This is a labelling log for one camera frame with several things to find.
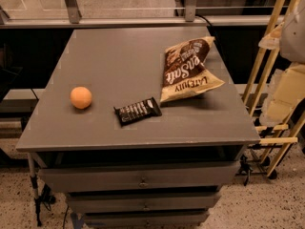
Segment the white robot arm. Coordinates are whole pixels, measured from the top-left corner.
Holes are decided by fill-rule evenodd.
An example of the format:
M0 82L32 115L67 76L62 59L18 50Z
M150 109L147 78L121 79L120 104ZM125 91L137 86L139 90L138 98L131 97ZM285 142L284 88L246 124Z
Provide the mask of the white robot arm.
M258 45L268 50L280 49L280 55L291 62L286 70L275 70L263 102L259 121L273 127L283 123L305 98L305 0Z

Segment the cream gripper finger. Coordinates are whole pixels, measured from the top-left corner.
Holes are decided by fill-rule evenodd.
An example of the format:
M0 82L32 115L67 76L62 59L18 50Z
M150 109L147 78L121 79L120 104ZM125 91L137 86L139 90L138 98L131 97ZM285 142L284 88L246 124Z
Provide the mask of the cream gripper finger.
M284 23L281 22L267 35L265 35L258 43L258 47L266 50L278 49Z
M292 63L285 71L276 69L268 86L259 122L273 127L284 119L305 98L305 65Z

